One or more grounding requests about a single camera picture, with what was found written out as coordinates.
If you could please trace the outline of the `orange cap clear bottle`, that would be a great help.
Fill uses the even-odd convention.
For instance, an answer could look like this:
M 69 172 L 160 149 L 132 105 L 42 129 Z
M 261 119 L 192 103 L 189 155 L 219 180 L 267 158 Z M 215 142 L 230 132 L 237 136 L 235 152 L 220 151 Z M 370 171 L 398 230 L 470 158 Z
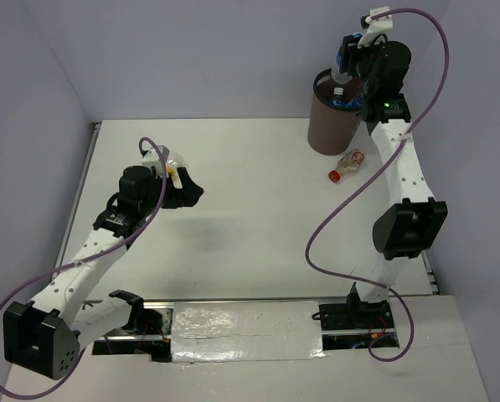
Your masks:
M 178 175 L 177 169 L 184 166 L 184 159 L 176 152 L 170 152 L 166 161 L 166 169 L 170 177 Z

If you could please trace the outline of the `blue label bottle horizontal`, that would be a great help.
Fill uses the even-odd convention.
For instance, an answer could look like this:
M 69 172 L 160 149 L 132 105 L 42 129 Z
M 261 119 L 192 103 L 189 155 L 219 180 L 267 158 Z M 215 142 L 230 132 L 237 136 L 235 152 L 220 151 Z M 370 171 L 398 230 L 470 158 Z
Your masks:
M 335 51 L 330 71 L 330 77 L 338 85 L 346 85 L 352 79 L 348 73 L 343 73 L 341 71 L 342 49 L 343 46 L 340 45 Z

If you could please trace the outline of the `crushed bottle blue cap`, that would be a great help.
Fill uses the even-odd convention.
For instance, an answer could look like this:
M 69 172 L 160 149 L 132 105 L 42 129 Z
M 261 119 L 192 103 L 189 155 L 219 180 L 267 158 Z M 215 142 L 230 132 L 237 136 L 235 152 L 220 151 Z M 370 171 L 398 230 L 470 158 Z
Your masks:
M 363 105 L 363 95 L 362 94 L 358 94 L 356 95 L 354 98 L 352 98 L 351 100 L 349 100 L 348 102 L 345 103 L 344 107 L 347 108 L 347 109 L 356 109 L 356 110 L 359 110 L 362 105 Z

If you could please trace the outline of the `red cap small bottle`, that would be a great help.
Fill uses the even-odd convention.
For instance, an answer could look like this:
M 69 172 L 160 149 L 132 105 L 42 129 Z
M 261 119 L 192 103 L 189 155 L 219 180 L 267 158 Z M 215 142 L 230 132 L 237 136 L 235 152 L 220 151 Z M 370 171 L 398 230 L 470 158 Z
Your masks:
M 354 149 L 338 161 L 337 166 L 328 173 L 328 178 L 333 183 L 338 183 L 344 176 L 357 171 L 363 164 L 364 160 L 364 153 Z

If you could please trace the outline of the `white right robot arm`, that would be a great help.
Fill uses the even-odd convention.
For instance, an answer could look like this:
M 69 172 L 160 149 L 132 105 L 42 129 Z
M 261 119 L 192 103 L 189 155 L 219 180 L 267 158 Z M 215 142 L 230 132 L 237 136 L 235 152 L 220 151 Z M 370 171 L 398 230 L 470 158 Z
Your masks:
M 411 52 L 380 33 L 364 44 L 358 35 L 344 38 L 341 72 L 363 85 L 362 119 L 384 164 L 389 208 L 374 222 L 372 240 L 379 253 L 366 282 L 355 281 L 346 301 L 346 319 L 354 327 L 384 320 L 389 289 L 402 271 L 429 249 L 448 209 L 427 185 L 409 132 L 411 114 L 402 93 Z

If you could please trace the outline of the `blue label bottle white cap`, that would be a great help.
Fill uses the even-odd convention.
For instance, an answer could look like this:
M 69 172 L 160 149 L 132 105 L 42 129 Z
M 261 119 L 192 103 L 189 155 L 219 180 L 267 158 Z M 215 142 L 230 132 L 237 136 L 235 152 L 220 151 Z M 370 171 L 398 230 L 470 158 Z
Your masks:
M 342 86 L 337 86 L 333 89 L 330 96 L 330 103 L 337 107 L 343 107 L 345 105 L 344 88 Z

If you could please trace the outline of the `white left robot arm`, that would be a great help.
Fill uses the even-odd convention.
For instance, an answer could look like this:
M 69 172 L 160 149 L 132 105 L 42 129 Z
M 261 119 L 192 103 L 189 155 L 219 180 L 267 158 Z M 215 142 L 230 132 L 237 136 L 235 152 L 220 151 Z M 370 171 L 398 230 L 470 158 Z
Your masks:
M 163 178 L 159 165 L 124 169 L 114 193 L 93 223 L 70 267 L 26 303 L 3 313 L 4 357 L 53 380 L 70 372 L 80 352 L 114 329 L 143 334 L 159 327 L 162 315 L 148 311 L 142 297 L 115 290 L 99 303 L 86 300 L 102 276 L 127 252 L 157 206 L 193 207 L 204 194 L 185 167 Z

